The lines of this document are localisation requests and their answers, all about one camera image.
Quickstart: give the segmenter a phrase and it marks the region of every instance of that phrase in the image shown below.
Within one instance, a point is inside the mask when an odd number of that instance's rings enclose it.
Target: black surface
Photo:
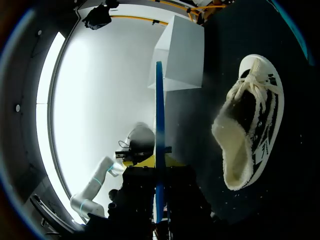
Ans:
[[[308,128],[318,125],[308,107],[319,85],[315,69],[308,65],[285,21],[265,0],[236,1],[213,15],[204,32],[202,88],[166,95],[166,145],[172,146],[172,157],[195,169],[211,209],[231,224],[247,218],[262,228],[271,223],[293,228],[300,221],[310,221],[318,211],[311,196],[317,189],[319,157],[306,154],[314,152],[307,146]],[[284,115],[261,177],[251,186],[230,191],[211,127],[238,78],[241,60],[249,54],[266,57],[277,69],[284,90]]]

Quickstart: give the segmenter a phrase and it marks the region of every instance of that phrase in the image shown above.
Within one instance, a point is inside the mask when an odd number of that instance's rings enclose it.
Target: shoe sole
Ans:
[[[247,69],[251,68],[251,66],[248,67],[248,64],[246,63],[248,61],[248,59],[250,59],[250,58],[257,58],[257,59],[261,60],[262,62],[264,62],[265,64],[267,64],[271,68],[272,73],[275,76],[276,84],[277,84],[277,86],[279,88],[282,89],[282,92],[283,92],[282,82],[281,82],[280,76],[279,76],[275,66],[268,59],[266,59],[264,56],[261,56],[261,55],[258,55],[258,54],[250,54],[250,55],[244,57],[242,59],[241,63],[240,63],[240,67],[239,67],[239,77],[242,75],[244,70],[247,70]],[[284,115],[284,108],[285,108],[285,97],[284,97],[284,94],[278,95],[277,115],[276,115],[276,120],[275,120],[275,124],[274,124],[273,134],[272,134],[272,137],[271,137],[271,141],[269,143],[269,156],[268,156],[268,158],[266,160],[261,162],[259,168],[254,173],[254,175],[252,176],[250,181],[245,185],[245,187],[247,187],[247,186],[253,184],[255,181],[257,181],[258,178],[261,176],[262,172],[264,171],[266,165],[267,165],[268,159],[269,159],[269,157],[271,155],[271,152],[272,152],[272,148],[273,148],[273,146],[275,144],[275,141],[276,141],[276,138],[277,138],[277,135],[278,135],[278,131],[279,131],[279,128],[280,128],[280,125],[281,125],[282,117]]]

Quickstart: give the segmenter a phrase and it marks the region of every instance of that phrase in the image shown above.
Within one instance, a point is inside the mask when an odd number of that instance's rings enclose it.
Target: yellow rail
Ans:
[[[110,15],[111,18],[119,18],[119,19],[139,19],[139,20],[145,20],[149,22],[156,21],[159,24],[162,25],[168,25],[165,21],[158,21],[156,19],[146,18],[146,17],[140,17],[140,16],[124,16],[124,15]]]

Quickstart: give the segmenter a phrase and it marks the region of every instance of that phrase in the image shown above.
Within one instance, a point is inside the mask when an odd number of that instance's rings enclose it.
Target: white robotic arm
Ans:
[[[86,219],[90,218],[88,216],[89,213],[104,217],[104,208],[100,204],[94,202],[93,199],[98,194],[102,184],[104,184],[107,173],[116,177],[124,171],[125,167],[122,164],[114,162],[108,156],[103,158],[83,191],[76,193],[71,197],[70,205],[72,209]]]

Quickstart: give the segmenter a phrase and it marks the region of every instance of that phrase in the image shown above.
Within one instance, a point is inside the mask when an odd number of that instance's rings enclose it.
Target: black cable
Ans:
[[[47,233],[45,233],[44,235],[45,235],[45,236],[50,236],[50,235],[61,236],[61,234],[58,233],[58,232],[47,232]]]
[[[119,146],[120,146],[121,148],[123,148],[123,149],[129,149],[129,148],[130,148],[130,146],[129,146],[126,142],[124,142],[124,141],[122,141],[122,140],[118,141],[118,144],[119,144]]]

